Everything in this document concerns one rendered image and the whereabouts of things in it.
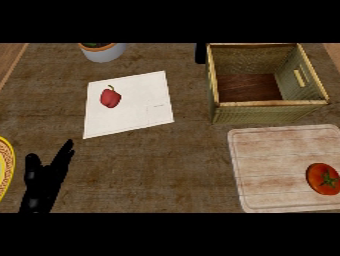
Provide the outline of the red tomato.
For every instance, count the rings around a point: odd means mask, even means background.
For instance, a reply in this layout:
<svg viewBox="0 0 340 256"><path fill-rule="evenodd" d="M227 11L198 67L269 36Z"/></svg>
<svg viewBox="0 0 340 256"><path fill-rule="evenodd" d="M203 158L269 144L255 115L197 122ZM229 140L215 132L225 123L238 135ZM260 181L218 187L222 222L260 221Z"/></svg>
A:
<svg viewBox="0 0 340 256"><path fill-rule="evenodd" d="M340 174L325 163L314 163L306 170L306 181L311 188L323 195L340 193Z"/></svg>

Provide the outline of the square wicker basket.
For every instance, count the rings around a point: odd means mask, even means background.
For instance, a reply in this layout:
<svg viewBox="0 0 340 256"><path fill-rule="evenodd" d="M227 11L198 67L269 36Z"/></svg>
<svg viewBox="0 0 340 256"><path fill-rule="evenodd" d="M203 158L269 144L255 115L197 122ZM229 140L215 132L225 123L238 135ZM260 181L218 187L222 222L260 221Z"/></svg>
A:
<svg viewBox="0 0 340 256"><path fill-rule="evenodd" d="M299 43L210 43L206 68L215 124L293 122L330 103Z"/></svg>

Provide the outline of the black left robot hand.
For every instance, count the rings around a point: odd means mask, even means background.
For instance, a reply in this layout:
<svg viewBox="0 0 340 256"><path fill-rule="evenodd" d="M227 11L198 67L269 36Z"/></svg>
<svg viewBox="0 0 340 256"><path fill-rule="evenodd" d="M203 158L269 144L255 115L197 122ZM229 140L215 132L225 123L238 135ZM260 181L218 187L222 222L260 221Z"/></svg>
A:
<svg viewBox="0 0 340 256"><path fill-rule="evenodd" d="M73 140L69 139L49 165L42 164L40 157L35 153L26 156L26 193L20 213L51 212L74 156L73 146Z"/></svg>

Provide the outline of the black object behind basket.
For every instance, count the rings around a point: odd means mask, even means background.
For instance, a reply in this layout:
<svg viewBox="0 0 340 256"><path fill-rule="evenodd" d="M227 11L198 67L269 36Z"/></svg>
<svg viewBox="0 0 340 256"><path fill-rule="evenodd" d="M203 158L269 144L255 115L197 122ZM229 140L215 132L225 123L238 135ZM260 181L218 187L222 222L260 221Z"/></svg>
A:
<svg viewBox="0 0 340 256"><path fill-rule="evenodd" d="M196 44L196 63L206 64L206 56L207 56L207 44L197 43Z"/></svg>

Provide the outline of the red bell pepper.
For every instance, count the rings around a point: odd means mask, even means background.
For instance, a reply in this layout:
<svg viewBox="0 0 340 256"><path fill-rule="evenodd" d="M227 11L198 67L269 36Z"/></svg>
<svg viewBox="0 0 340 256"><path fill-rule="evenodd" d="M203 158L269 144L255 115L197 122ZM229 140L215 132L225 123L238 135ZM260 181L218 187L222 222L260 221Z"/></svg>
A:
<svg viewBox="0 0 340 256"><path fill-rule="evenodd" d="M122 95L116 91L114 86L110 85L108 88L103 91L100 102L107 108L114 108L122 101Z"/></svg>

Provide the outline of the grey pot with orange rim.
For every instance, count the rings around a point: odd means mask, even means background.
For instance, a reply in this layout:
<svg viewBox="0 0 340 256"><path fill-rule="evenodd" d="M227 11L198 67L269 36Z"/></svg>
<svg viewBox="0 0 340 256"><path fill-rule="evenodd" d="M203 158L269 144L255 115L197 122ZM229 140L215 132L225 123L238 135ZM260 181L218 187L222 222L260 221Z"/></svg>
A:
<svg viewBox="0 0 340 256"><path fill-rule="evenodd" d="M97 63L105 63L116 60L126 51L126 43L108 43L100 47L91 47L83 43L79 44L86 58Z"/></svg>

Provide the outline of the pale wooden cutting board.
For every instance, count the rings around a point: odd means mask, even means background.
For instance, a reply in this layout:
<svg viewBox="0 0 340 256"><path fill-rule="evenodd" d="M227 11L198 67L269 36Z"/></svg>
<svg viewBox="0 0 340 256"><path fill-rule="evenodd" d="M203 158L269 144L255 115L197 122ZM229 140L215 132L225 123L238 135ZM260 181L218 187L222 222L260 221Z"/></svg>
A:
<svg viewBox="0 0 340 256"><path fill-rule="evenodd" d="M243 209L252 213L340 209L340 193L309 186L308 167L324 163L340 176L340 129L333 124L234 129L228 132Z"/></svg>

